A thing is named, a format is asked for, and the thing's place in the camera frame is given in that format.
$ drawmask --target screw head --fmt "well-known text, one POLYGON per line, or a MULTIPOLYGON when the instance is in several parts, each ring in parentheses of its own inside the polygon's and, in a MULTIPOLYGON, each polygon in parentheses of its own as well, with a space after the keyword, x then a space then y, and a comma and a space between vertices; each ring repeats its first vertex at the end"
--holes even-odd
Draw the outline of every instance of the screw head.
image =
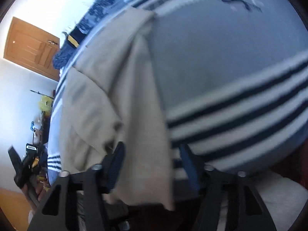
POLYGON ((214 167, 213 167, 212 165, 206 164, 206 165, 204 166, 204 170, 206 170, 206 171, 213 171, 213 170, 214 170, 214 167))
POLYGON ((95 164, 92 166, 92 170, 101 170, 103 166, 101 164, 95 164))
POLYGON ((59 173, 59 176, 60 176, 60 177, 67 177, 67 176, 69 176, 69 174, 70 174, 69 171, 61 171, 61 172, 59 173))
POLYGON ((246 173, 244 171, 239 171, 238 176, 244 178, 246 177, 246 173))

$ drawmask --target white wall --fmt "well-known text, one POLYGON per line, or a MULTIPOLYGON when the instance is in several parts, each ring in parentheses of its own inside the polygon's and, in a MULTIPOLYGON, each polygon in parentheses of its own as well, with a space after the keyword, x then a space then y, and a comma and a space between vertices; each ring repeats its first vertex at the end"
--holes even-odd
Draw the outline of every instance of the white wall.
POLYGON ((26 143, 32 143, 30 124, 40 112, 41 96, 30 89, 51 95, 57 82, 0 59, 0 83, 0 187, 18 191, 7 150, 13 145, 23 157, 26 143))

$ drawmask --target yellow bag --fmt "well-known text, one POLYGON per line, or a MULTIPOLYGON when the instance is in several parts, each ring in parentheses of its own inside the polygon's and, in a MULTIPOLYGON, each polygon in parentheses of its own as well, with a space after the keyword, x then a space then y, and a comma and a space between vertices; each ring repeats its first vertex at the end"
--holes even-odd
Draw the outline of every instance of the yellow bag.
POLYGON ((53 99, 48 96, 42 96, 38 104, 39 109, 46 112, 46 116, 51 114, 53 99))

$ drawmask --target hand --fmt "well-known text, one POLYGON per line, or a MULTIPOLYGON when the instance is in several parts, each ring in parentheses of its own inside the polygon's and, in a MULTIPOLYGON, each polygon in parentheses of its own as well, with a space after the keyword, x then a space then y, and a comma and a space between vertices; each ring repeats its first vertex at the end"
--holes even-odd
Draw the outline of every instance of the hand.
MULTIPOLYGON (((33 201, 28 196, 28 187, 25 184, 24 187, 21 189, 23 194, 25 195, 28 203, 30 204, 31 208, 35 211, 37 209, 36 205, 33 203, 33 201)), ((35 192, 38 195, 38 201, 41 201, 42 197, 46 194, 46 190, 43 188, 43 183, 38 183, 35 192)))

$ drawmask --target yellow tag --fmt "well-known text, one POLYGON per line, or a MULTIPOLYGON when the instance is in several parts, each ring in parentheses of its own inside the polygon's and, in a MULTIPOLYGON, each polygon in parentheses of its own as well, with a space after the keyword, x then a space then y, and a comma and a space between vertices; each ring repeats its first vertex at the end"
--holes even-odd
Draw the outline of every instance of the yellow tag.
POLYGON ((36 158, 34 159, 33 163, 32 163, 32 168, 34 168, 35 166, 37 166, 38 163, 39 163, 39 158, 36 157, 36 158))
POLYGON ((70 35, 68 35, 67 39, 70 41, 71 44, 73 44, 76 48, 79 46, 79 43, 70 35))
POLYGON ((50 187, 43 186, 43 189, 45 189, 45 191, 47 192, 50 189, 50 187))

